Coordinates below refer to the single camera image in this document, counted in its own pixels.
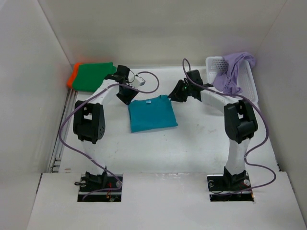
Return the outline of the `teal t shirt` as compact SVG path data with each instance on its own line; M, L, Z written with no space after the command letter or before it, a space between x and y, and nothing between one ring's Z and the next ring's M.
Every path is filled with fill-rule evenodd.
M128 105L132 133L177 127L178 123L167 95L134 100Z

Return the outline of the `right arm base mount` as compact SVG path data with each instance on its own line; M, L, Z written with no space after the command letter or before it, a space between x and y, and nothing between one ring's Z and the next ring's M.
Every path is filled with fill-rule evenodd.
M233 185L227 185L222 174L207 175L209 199L211 202L239 202L239 201L254 201L254 195L251 190L251 183L248 174L235 182Z

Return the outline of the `green t shirt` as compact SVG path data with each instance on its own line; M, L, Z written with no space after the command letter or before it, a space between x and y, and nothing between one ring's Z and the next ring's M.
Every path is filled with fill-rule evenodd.
M108 74L115 73L117 68L112 62L83 63L78 68L72 89L79 92L95 92Z

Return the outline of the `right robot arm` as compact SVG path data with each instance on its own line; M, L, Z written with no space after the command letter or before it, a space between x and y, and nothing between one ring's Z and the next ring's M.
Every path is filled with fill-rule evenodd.
M208 176L211 193L235 192L250 187L245 167L245 154L258 130L252 105L242 99L221 95L213 85L203 83L198 70L190 70L169 94L171 101L183 103L191 96L224 114L224 129L229 138L229 153L222 175Z

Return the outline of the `orange t shirt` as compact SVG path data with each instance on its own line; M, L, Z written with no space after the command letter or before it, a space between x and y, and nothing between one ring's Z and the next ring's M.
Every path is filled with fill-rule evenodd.
M72 85L73 85L73 82L74 82L74 80L77 76L78 68L79 68L80 65L82 65L82 63L80 63L80 62L73 65L72 73L71 73L71 75L70 75L70 77L67 81L67 87L69 89L72 89Z

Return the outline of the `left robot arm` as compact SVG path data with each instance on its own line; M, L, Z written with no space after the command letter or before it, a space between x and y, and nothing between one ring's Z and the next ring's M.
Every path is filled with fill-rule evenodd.
M97 96L90 102L84 104L73 116L73 132L80 141L88 141L96 144L102 139L105 130L104 105L114 96L117 96L124 104L128 105L138 94L137 91L123 87L132 86L129 82L130 68L118 65L115 73L107 74L102 85L94 92L97 95L101 91L104 93Z

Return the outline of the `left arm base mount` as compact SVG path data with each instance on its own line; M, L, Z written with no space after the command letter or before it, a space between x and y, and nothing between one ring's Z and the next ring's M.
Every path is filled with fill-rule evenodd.
M121 202L122 188L119 188L119 181L112 176L108 176L105 182L99 184L89 181L82 175L74 184L78 187L78 202Z

